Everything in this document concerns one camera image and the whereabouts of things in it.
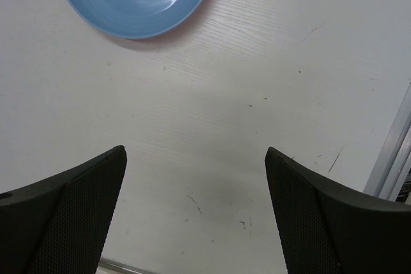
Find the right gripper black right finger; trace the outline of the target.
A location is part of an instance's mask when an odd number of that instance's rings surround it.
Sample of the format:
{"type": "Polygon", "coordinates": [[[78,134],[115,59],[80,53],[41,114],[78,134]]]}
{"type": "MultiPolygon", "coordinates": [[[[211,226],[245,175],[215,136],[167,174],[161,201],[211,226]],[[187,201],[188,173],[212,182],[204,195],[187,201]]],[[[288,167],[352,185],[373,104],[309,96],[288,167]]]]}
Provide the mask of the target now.
{"type": "Polygon", "coordinates": [[[288,273],[410,273],[410,206],[355,191],[270,147],[268,188],[288,273]]]}

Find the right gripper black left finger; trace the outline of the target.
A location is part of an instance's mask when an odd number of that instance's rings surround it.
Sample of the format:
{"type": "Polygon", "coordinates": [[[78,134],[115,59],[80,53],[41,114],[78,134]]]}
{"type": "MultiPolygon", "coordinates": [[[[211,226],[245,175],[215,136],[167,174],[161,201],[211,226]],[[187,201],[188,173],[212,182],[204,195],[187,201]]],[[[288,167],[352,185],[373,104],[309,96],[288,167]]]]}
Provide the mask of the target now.
{"type": "Polygon", "coordinates": [[[126,166],[116,146],[1,194],[1,273],[95,273],[126,166]]]}

